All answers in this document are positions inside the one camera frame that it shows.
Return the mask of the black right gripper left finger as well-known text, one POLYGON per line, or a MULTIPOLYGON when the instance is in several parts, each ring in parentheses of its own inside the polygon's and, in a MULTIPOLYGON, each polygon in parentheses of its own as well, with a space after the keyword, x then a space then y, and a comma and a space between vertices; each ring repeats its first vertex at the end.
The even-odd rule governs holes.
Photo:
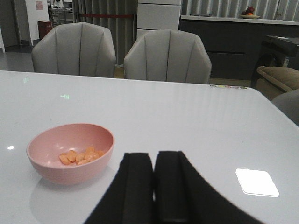
POLYGON ((86 224, 151 224, 153 169, 147 153, 125 153, 118 172, 86 224))

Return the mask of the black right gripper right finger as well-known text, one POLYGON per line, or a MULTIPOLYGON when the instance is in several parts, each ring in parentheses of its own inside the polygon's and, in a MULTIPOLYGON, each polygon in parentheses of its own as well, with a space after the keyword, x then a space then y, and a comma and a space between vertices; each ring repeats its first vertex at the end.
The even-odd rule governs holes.
POLYGON ((181 151, 160 151, 154 177, 159 224, 258 224, 217 192, 181 151))

